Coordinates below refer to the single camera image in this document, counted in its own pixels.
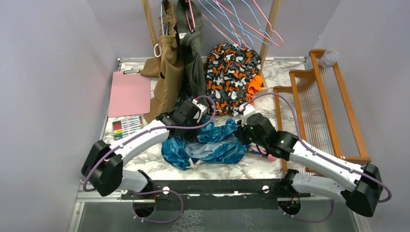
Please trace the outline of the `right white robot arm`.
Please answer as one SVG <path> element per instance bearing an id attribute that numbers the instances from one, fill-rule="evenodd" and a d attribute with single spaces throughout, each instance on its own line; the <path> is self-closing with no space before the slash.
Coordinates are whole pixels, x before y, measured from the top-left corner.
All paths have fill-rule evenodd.
<path id="1" fill-rule="evenodd" d="M 265 149 L 268 155 L 308 166 L 320 173 L 319 177 L 310 177 L 297 170 L 289 170 L 279 183 L 282 195 L 321 195 L 345 201 L 350 210 L 362 216 L 374 216 L 383 191 L 377 166 L 338 159 L 295 134 L 276 130 L 268 118 L 256 112 L 241 113 L 237 132 L 239 140 L 246 145 L 254 143 Z"/>

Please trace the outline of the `blue patterned shorts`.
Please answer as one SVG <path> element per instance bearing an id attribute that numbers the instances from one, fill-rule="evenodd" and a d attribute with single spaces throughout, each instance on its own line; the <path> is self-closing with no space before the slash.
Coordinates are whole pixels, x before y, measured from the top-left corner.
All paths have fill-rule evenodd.
<path id="1" fill-rule="evenodd" d="M 211 122 L 200 129 L 193 142 L 173 137 L 162 143 L 161 154 L 166 162 L 177 169 L 197 169 L 207 164 L 237 164 L 248 152 L 235 136 L 237 125 L 233 119 L 216 126 Z"/>

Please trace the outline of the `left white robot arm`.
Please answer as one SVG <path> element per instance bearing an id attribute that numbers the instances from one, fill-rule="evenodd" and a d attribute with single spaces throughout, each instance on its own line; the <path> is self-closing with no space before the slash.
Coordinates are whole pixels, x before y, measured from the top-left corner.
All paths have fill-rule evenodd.
<path id="1" fill-rule="evenodd" d="M 205 105 L 197 100 L 187 100 L 123 139 L 112 144 L 103 140 L 95 142 L 81 168 L 85 184 L 90 183 L 92 190 L 102 197 L 116 190 L 128 190 L 139 198 L 147 198 L 152 192 L 148 176 L 142 171 L 126 170 L 125 165 L 150 147 L 174 136 L 186 140 L 195 138 L 207 113 Z"/>

